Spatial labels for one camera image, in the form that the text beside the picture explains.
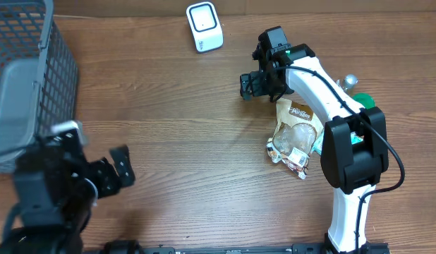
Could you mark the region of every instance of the wood grain surface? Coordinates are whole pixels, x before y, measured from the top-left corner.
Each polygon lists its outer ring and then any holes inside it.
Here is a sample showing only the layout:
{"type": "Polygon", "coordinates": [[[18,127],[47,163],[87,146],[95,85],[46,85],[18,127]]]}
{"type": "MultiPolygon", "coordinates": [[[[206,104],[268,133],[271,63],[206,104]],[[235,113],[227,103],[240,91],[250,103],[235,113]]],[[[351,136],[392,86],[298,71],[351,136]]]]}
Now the wood grain surface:
{"type": "MultiPolygon", "coordinates": [[[[59,15],[185,16],[197,0],[54,0],[59,15]]],[[[436,11],[436,0],[211,0],[218,15],[436,11]]]]}
{"type": "MultiPolygon", "coordinates": [[[[386,114],[406,181],[370,201],[369,241],[395,254],[436,254],[436,13],[223,16],[224,46],[206,54],[195,52],[185,18],[56,21],[80,67],[88,159],[126,143],[137,175],[93,209],[86,248],[117,238],[175,248],[323,240],[332,188],[319,157],[304,181],[273,165],[265,143],[275,105],[239,95],[240,74],[258,66],[250,56],[258,35],[282,25],[334,79],[357,75],[356,92],[386,114]]],[[[398,178],[391,158],[378,188],[398,178]]],[[[0,175],[0,231],[15,202],[10,177],[0,175]]]]}

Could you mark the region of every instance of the gray mesh basket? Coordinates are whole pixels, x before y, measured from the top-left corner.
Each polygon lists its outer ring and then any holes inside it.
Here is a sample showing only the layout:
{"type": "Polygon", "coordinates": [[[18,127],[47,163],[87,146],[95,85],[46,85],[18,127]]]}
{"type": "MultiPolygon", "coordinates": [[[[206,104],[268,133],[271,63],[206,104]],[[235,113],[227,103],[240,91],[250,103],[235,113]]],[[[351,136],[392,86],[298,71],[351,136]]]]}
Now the gray mesh basket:
{"type": "MultiPolygon", "coordinates": [[[[53,14],[52,0],[0,0],[0,152],[73,118],[78,68],[53,14]]],[[[0,173],[22,152],[0,157],[0,173]]]]}

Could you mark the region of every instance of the black cable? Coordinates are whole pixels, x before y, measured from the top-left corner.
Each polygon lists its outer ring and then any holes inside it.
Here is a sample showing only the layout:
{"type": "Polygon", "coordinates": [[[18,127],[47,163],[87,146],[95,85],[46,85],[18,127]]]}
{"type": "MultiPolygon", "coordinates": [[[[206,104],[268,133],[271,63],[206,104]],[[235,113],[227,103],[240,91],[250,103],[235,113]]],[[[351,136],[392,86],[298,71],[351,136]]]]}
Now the black cable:
{"type": "Polygon", "coordinates": [[[6,221],[4,224],[4,230],[1,233],[1,240],[5,241],[9,234],[11,233],[11,230],[13,228],[14,220],[16,217],[20,215],[20,205],[19,203],[15,204],[11,210],[8,213],[8,216],[6,217],[6,221]]]}
{"type": "Polygon", "coordinates": [[[276,67],[276,68],[273,68],[273,71],[280,71],[280,70],[285,70],[285,69],[293,69],[293,70],[303,71],[303,72],[306,72],[306,73],[310,73],[310,74],[316,76],[317,78],[319,78],[328,87],[328,89],[332,92],[332,94],[336,97],[336,99],[340,102],[342,107],[344,107],[350,114],[354,115],[369,131],[371,131],[373,134],[375,134],[386,145],[387,149],[392,153],[392,155],[394,156],[396,162],[399,165],[399,168],[400,168],[400,180],[398,181],[398,183],[396,183],[394,186],[391,186],[391,187],[382,188],[382,189],[379,189],[379,190],[369,191],[366,194],[362,195],[362,197],[360,197],[359,206],[358,206],[358,216],[356,218],[356,230],[354,232],[356,234],[356,249],[355,249],[355,253],[359,254],[359,233],[358,232],[359,232],[359,226],[360,226],[360,223],[361,223],[362,205],[365,202],[364,200],[369,195],[373,195],[373,194],[376,194],[376,193],[384,193],[384,192],[388,192],[388,191],[393,191],[393,190],[397,189],[398,187],[400,187],[403,184],[404,178],[405,178],[405,171],[404,171],[403,162],[401,162],[400,156],[396,153],[395,149],[389,144],[389,142],[387,142],[387,140],[385,140],[369,123],[367,123],[364,119],[362,119],[362,117],[359,116],[359,114],[357,114],[355,111],[353,111],[346,104],[346,102],[342,98],[340,98],[339,94],[331,86],[331,84],[329,84],[329,82],[328,82],[328,80],[326,80],[326,78],[324,78],[322,75],[317,73],[317,71],[312,71],[312,70],[310,70],[308,68],[303,68],[303,67],[298,67],[298,66],[276,67]]]}
{"type": "Polygon", "coordinates": [[[276,99],[273,99],[273,97],[274,96],[270,96],[270,102],[277,102],[278,101],[278,99],[281,99],[281,97],[283,96],[283,95],[285,95],[285,93],[287,92],[287,85],[286,84],[284,84],[284,91],[282,91],[277,97],[276,97],[276,99]]]}

